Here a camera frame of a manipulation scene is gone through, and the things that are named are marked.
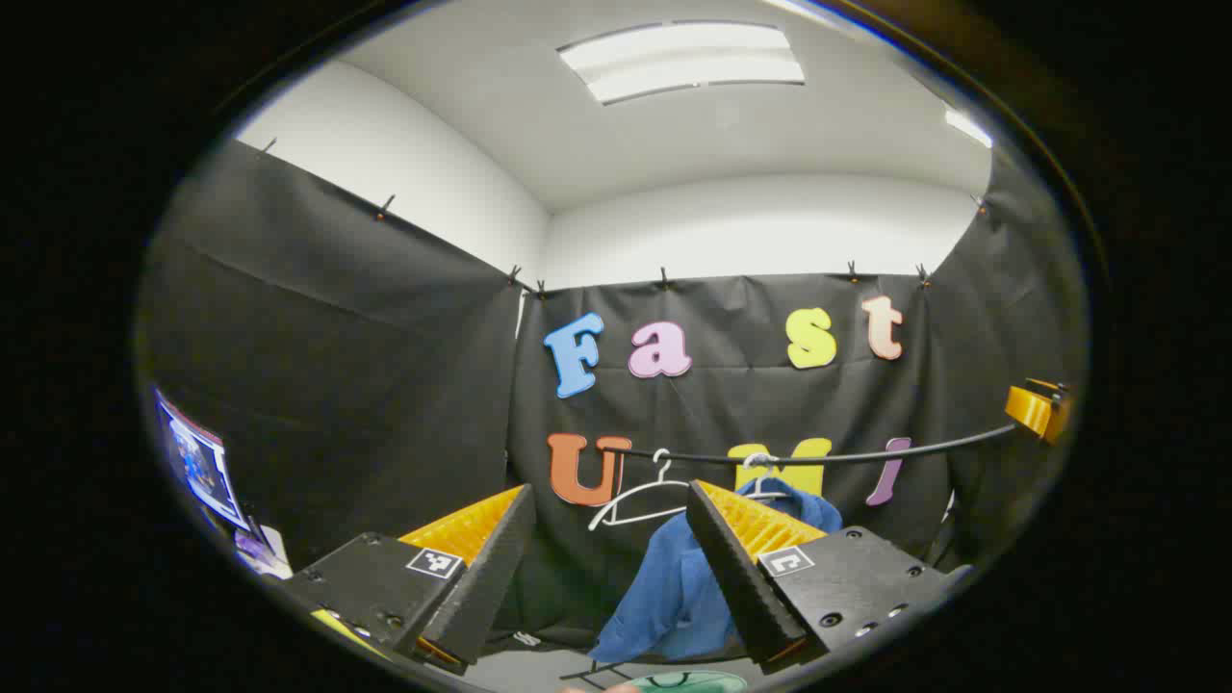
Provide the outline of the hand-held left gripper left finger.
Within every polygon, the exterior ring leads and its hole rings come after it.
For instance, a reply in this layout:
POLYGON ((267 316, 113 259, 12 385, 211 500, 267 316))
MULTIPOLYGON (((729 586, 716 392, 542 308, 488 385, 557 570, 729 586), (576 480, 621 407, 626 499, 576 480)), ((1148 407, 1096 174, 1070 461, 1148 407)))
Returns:
POLYGON ((535 491, 519 485, 400 538, 362 531, 283 586, 361 649, 464 675, 480 658, 535 522, 535 491))

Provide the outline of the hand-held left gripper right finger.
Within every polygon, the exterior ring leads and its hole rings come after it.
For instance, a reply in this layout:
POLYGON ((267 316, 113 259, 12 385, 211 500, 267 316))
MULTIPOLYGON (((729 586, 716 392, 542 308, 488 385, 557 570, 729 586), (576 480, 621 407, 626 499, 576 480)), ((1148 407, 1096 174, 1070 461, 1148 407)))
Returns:
POLYGON ((686 519, 745 654, 765 675, 906 626, 971 572, 939 571, 867 527, 822 531, 699 478, 686 519))

